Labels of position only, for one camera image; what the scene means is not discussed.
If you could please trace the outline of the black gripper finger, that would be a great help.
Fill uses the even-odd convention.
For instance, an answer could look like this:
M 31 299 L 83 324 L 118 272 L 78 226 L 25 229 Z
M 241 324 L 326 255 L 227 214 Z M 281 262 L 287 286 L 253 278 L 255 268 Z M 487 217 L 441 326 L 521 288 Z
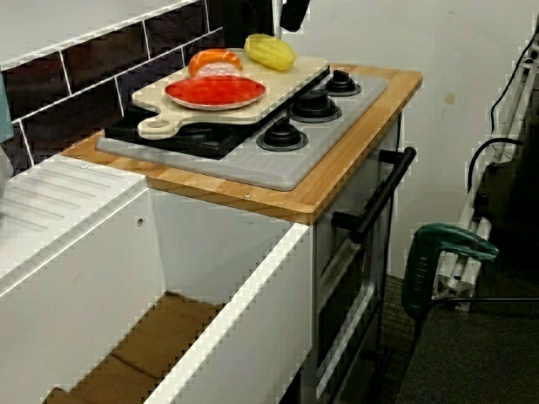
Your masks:
M 280 27 L 285 30 L 299 30 L 307 15 L 310 0 L 287 0 L 281 9 Z

